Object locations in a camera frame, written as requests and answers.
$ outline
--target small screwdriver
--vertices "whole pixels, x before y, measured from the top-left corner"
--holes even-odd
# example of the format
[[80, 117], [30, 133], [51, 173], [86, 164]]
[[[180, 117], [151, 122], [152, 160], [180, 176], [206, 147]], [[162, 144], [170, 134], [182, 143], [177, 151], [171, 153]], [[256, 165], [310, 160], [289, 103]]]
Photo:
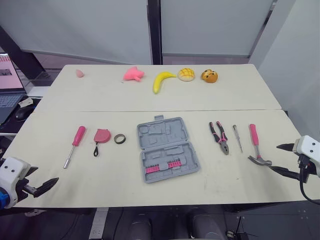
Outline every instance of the small screwdriver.
[[239, 136], [239, 133], [238, 133], [238, 130], [237, 130], [237, 125], [233, 125], [232, 128], [233, 128], [235, 137], [236, 137], [236, 139], [237, 139], [237, 141], [238, 141], [238, 143], [239, 143], [239, 147], [240, 147], [240, 149], [241, 149], [241, 152], [243, 153], [243, 151], [242, 151], [242, 146], [241, 146], [241, 142], [240, 142], [240, 136]]
[[71, 152], [70, 152], [68, 158], [66, 159], [66, 161], [64, 163], [64, 166], [63, 166], [64, 169], [66, 169], [68, 167], [72, 152], [74, 151], [75, 147], [79, 146], [79, 143], [80, 143], [81, 139], [83, 138], [85, 131], [86, 131], [86, 128], [84, 126], [80, 126], [78, 128], [78, 131], [76, 131], [76, 134], [74, 136], [74, 140], [72, 143], [73, 147], [71, 149]]

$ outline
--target laptop keyboard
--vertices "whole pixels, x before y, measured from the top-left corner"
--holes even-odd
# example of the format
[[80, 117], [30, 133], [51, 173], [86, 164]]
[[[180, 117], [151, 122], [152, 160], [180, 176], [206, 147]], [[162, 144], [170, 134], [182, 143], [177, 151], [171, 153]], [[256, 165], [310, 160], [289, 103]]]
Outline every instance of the laptop keyboard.
[[12, 108], [21, 95], [0, 96], [0, 108]]

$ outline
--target blue part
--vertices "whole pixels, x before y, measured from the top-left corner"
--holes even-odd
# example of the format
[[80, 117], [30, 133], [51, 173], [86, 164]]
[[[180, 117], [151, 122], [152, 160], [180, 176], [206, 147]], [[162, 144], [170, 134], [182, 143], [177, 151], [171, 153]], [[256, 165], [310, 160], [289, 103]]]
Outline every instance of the blue part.
[[8, 194], [3, 194], [0, 192], [0, 210], [3, 209], [7, 205], [7, 199], [9, 198]]

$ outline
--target banana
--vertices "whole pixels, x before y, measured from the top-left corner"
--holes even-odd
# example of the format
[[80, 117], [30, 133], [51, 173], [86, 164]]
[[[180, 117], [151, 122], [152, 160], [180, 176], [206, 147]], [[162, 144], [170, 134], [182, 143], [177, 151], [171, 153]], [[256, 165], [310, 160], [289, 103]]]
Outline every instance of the banana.
[[168, 71], [163, 71], [163, 72], [160, 72], [154, 82], [153, 82], [153, 92], [155, 94], [157, 94], [160, 90], [160, 85], [161, 85], [161, 82], [163, 81], [163, 79], [167, 79], [167, 78], [176, 78], [177, 76], [175, 74], [172, 74], [171, 72], [168, 72]]

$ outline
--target laptop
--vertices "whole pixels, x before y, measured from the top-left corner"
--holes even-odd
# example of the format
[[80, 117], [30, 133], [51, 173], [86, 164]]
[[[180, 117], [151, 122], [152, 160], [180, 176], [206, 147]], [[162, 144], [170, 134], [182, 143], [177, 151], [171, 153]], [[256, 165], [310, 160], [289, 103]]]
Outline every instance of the laptop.
[[24, 95], [26, 90], [9, 55], [0, 53], [0, 124], [6, 121]]

